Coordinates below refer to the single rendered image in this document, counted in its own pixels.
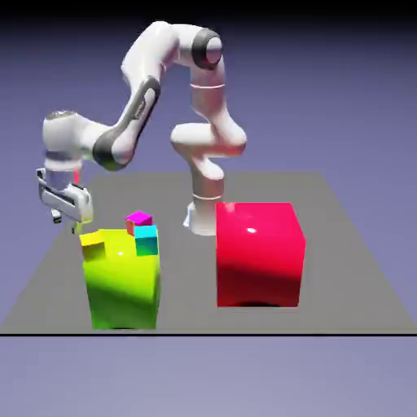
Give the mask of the large lime green box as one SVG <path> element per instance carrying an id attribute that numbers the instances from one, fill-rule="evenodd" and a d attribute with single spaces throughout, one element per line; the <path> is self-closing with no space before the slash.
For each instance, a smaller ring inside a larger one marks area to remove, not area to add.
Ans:
<path id="1" fill-rule="evenodd" d="M 154 329 L 160 304 L 160 255 L 138 256 L 125 229 L 99 229 L 105 258 L 85 261 L 83 271 L 92 327 Z"/>

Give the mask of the small cyan cube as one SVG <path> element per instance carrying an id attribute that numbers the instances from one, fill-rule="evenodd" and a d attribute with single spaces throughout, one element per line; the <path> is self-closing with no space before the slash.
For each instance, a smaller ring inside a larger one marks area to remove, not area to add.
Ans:
<path id="1" fill-rule="evenodd" d="M 156 225 L 136 226 L 134 228 L 136 253 L 140 256 L 159 254 L 158 230 Z"/>

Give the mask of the small yellow cube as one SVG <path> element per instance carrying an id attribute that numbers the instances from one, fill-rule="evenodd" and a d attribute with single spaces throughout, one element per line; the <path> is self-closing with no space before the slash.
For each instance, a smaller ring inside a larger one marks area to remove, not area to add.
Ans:
<path id="1" fill-rule="evenodd" d="M 79 236 L 81 250 L 85 261 L 105 258 L 105 242 L 100 230 Z"/>

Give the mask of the small magenta cube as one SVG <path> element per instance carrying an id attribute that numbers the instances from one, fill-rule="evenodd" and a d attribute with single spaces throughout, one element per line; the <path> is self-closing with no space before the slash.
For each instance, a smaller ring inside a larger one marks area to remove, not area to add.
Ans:
<path id="1" fill-rule="evenodd" d="M 153 224 L 152 215 L 136 211 L 125 217 L 125 224 L 127 233 L 134 236 L 134 229 L 136 226 L 151 226 Z"/>

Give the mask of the large red box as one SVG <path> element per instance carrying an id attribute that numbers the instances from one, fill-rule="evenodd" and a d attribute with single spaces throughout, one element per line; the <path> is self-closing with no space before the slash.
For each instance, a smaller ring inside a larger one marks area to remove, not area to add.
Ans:
<path id="1" fill-rule="evenodd" d="M 292 204 L 216 204 L 217 305 L 299 304 L 305 237 Z"/>

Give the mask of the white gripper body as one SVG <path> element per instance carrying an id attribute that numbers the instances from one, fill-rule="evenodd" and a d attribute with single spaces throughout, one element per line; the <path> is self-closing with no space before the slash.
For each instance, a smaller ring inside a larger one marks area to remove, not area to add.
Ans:
<path id="1" fill-rule="evenodd" d="M 40 181 L 39 195 L 43 204 L 75 222 L 87 223 L 93 220 L 92 198 L 85 187 L 69 183 L 63 190 L 56 190 L 45 181 Z"/>

